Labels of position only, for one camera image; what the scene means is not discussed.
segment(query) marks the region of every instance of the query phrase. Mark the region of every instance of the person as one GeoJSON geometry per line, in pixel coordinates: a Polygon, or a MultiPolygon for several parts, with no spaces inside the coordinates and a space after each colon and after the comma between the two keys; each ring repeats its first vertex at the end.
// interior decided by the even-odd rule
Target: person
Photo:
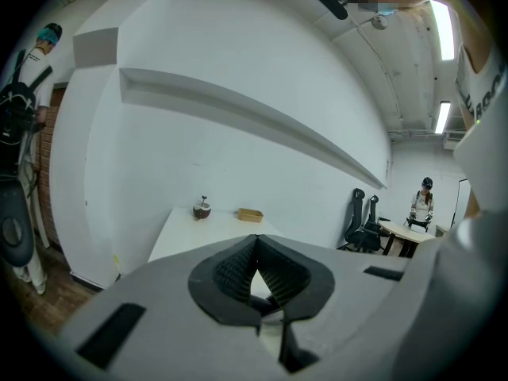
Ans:
{"type": "Polygon", "coordinates": [[[412,217],[412,223],[427,228],[427,225],[433,218],[434,215],[434,196],[430,192],[432,189],[433,182],[431,178],[427,177],[421,182],[421,190],[413,195],[411,199],[411,211],[410,216],[412,217]]]}
{"type": "MultiPolygon", "coordinates": [[[[62,27],[51,23],[46,25],[38,34],[35,47],[29,51],[21,65],[19,81],[27,86],[49,66],[47,55],[54,49],[62,36],[62,27]]],[[[50,74],[33,92],[35,95],[36,109],[36,127],[34,132],[41,131],[45,126],[46,116],[50,106],[53,92],[53,76],[50,74]]],[[[21,146],[20,157],[26,154],[24,159],[20,160],[20,180],[25,192],[26,201],[33,191],[34,172],[33,172],[33,154],[35,153],[35,143],[31,140],[31,134],[25,134],[24,143],[21,146]]],[[[37,249],[34,248],[33,257],[26,267],[13,267],[14,274],[23,281],[32,282],[38,294],[43,294],[46,290],[47,276],[42,269],[37,249]]]]}
{"type": "MultiPolygon", "coordinates": [[[[411,11],[428,0],[368,0],[411,11]]],[[[458,52],[456,93],[466,130],[479,123],[489,104],[498,93],[506,72],[502,58],[487,24],[494,23],[489,2],[483,0],[434,0],[456,12],[459,18],[462,45],[458,52]]],[[[474,217],[479,205],[471,192],[465,217],[474,217]]]]}

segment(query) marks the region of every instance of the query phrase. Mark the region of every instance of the small wooden box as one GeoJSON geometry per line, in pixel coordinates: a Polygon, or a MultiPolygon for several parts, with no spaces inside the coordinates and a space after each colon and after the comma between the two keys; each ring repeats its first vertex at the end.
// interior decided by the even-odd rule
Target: small wooden box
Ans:
{"type": "Polygon", "coordinates": [[[263,214],[259,210],[238,209],[238,220],[261,223],[263,214]]]}

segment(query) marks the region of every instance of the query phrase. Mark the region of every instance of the woman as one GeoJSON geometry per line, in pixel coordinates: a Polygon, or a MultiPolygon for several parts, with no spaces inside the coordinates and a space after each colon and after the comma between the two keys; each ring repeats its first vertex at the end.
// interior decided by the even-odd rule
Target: woman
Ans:
{"type": "MultiPolygon", "coordinates": [[[[390,5],[411,11],[428,0],[368,0],[380,6],[390,5]]],[[[487,25],[494,23],[494,12],[485,0],[435,0],[457,13],[462,35],[458,52],[456,91],[460,111],[466,129],[469,130],[487,111],[499,91],[499,84],[506,72],[505,61],[487,25]]],[[[466,217],[479,212],[479,206],[471,192],[466,217]]]]}
{"type": "Polygon", "coordinates": [[[435,206],[433,194],[430,193],[432,185],[431,178],[423,179],[421,190],[413,195],[410,216],[413,218],[413,224],[415,225],[426,227],[432,220],[435,206]]]}

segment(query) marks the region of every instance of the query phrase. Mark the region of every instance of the wooden floor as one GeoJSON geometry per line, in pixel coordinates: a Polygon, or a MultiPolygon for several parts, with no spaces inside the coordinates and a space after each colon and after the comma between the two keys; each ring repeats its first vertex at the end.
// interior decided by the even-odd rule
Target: wooden floor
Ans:
{"type": "Polygon", "coordinates": [[[46,292],[39,295],[31,283],[18,279],[11,267],[4,264],[4,277],[18,300],[21,311],[35,325],[56,334],[65,321],[95,292],[75,283],[61,252],[37,244],[40,262],[48,276],[46,292]]]}

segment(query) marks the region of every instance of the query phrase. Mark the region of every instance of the white shirt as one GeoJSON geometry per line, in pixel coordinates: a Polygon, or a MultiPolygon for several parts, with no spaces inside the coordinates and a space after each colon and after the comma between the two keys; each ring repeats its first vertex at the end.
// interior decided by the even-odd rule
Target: white shirt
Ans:
{"type": "Polygon", "coordinates": [[[475,122],[482,117],[497,93],[505,70],[506,65],[501,53],[494,46],[482,70],[475,73],[464,45],[460,46],[455,84],[459,93],[460,104],[468,109],[475,122]]]}
{"type": "Polygon", "coordinates": [[[434,196],[432,199],[429,200],[429,204],[425,204],[425,197],[426,195],[420,194],[418,197],[418,201],[416,200],[416,194],[413,195],[413,198],[411,199],[411,205],[416,204],[416,221],[424,222],[425,218],[427,217],[427,214],[429,213],[429,209],[431,206],[435,206],[436,203],[434,202],[434,196]]]}
{"type": "MultiPolygon", "coordinates": [[[[19,75],[19,81],[23,82],[26,86],[30,86],[32,82],[39,76],[44,69],[49,66],[48,58],[38,48],[33,49],[29,53],[29,57],[25,63],[21,65],[21,72],[19,75]]],[[[51,103],[51,95],[53,92],[54,77],[51,73],[44,81],[39,85],[33,92],[35,94],[35,106],[37,110],[39,106],[49,107],[51,103]]]]}

